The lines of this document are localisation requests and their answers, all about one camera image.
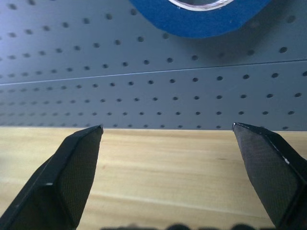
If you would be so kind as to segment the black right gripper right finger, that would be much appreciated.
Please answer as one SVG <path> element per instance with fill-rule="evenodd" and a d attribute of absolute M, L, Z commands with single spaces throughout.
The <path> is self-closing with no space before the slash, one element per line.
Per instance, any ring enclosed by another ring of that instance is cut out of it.
<path fill-rule="evenodd" d="M 278 230 L 307 230 L 307 160 L 279 134 L 234 123 L 248 178 Z"/>

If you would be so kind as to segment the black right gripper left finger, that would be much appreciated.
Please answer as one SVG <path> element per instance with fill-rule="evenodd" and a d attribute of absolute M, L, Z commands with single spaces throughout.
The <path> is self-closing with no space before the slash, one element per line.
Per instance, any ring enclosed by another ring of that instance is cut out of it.
<path fill-rule="evenodd" d="M 76 230 L 91 191 L 101 125 L 67 136 L 0 217 L 0 230 Z"/>

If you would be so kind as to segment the grey perforated pegboard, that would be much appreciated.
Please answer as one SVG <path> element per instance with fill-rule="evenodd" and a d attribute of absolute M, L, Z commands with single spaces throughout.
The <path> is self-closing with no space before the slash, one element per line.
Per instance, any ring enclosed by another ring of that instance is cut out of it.
<path fill-rule="evenodd" d="M 0 0 L 0 127 L 307 131 L 307 0 L 184 38 L 129 0 Z"/>

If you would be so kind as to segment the blue tape roll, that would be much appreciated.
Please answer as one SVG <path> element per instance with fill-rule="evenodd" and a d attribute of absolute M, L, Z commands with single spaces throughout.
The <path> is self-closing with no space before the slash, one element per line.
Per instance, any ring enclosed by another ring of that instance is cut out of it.
<path fill-rule="evenodd" d="M 187 38 L 207 38 L 241 28 L 272 0 L 214 0 L 192 5 L 180 0 L 130 0 L 155 27 Z"/>

